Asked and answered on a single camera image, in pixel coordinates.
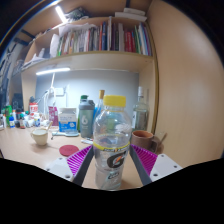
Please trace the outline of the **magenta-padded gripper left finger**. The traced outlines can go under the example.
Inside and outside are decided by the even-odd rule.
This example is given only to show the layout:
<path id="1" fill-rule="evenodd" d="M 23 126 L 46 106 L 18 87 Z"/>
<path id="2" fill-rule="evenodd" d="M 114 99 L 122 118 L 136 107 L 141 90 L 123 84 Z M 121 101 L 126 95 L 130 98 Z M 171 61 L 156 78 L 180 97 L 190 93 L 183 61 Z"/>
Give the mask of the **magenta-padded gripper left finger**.
<path id="1" fill-rule="evenodd" d="M 88 146 L 68 158 L 57 158 L 46 168 L 46 171 L 81 186 L 92 158 L 93 148 Z"/>

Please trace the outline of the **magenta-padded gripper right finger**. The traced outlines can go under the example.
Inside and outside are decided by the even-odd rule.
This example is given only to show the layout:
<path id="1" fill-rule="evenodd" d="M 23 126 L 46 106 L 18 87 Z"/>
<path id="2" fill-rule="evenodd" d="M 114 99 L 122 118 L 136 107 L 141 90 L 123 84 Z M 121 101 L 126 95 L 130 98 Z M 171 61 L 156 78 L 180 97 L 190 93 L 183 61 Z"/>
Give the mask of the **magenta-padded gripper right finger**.
<path id="1" fill-rule="evenodd" d="M 150 184 L 182 169 L 167 155 L 156 155 L 135 145 L 130 146 L 130 156 L 143 185 Z"/>

